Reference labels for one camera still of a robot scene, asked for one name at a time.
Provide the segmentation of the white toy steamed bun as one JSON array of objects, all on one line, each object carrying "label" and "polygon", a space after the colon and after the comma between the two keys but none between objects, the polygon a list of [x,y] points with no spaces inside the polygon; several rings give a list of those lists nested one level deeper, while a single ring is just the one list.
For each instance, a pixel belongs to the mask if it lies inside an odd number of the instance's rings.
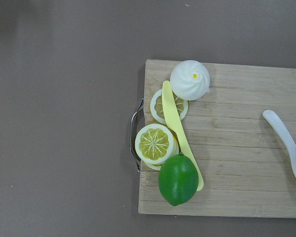
[{"label": "white toy steamed bun", "polygon": [[187,101],[197,100],[209,91],[209,71],[198,61],[182,61],[172,70],[170,84],[172,91],[179,98]]}]

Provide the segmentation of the lower lemon slice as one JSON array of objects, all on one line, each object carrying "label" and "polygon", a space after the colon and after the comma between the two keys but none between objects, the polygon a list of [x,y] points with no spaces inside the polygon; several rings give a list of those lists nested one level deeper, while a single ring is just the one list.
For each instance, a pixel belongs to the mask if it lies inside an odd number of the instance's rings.
[{"label": "lower lemon slice", "polygon": [[167,127],[152,123],[137,133],[135,151],[149,168],[159,171],[168,158],[179,153],[179,145]]}]

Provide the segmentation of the wooden cutting board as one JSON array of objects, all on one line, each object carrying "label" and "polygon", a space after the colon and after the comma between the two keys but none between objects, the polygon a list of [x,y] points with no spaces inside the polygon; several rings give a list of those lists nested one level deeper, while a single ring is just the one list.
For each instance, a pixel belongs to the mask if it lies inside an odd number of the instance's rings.
[{"label": "wooden cutting board", "polygon": [[206,63],[210,90],[189,103],[183,128],[204,179],[171,206],[158,174],[142,164],[141,214],[296,218],[296,178],[287,150],[263,118],[274,111],[296,142],[296,69]]}]

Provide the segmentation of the green toy lime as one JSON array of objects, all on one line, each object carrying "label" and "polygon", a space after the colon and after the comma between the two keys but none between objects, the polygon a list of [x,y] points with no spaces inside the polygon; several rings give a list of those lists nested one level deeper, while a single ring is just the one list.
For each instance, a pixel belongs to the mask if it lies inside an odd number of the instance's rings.
[{"label": "green toy lime", "polygon": [[172,206],[188,202],[196,193],[198,183],[198,172],[183,153],[168,158],[159,171],[159,191]]}]

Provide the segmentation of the lemon slice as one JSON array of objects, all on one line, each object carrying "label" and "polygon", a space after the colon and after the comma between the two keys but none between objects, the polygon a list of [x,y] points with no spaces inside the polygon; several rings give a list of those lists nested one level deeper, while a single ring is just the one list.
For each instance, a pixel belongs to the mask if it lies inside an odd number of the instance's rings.
[{"label": "lemon slice", "polygon": [[[179,98],[176,94],[173,94],[177,111],[180,120],[183,120],[188,112],[188,101]],[[166,124],[163,107],[162,107],[162,89],[158,90],[151,99],[150,112],[153,118],[161,124]]]},{"label": "lemon slice", "polygon": [[135,151],[149,168],[159,171],[168,158],[179,153],[179,145],[167,127],[152,123],[137,133]]}]

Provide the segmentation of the white ceramic spoon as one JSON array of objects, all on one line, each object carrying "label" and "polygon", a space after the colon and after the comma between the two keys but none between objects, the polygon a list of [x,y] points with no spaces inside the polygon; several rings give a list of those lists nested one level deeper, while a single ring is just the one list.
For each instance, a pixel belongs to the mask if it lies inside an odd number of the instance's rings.
[{"label": "white ceramic spoon", "polygon": [[262,113],[262,116],[274,129],[274,131],[277,133],[277,135],[285,145],[290,157],[292,171],[296,178],[296,143],[294,142],[283,121],[274,111],[265,110]]}]

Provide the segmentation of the upper lemon slice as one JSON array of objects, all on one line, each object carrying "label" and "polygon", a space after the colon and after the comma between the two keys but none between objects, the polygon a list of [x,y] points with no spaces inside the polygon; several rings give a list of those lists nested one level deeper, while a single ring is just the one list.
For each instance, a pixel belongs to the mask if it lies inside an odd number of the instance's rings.
[{"label": "upper lemon slice", "polygon": [[[173,94],[177,111],[180,120],[183,120],[188,112],[188,101],[179,98],[176,94]],[[151,99],[150,112],[153,118],[161,124],[166,124],[163,107],[162,107],[162,89],[158,90]]]}]

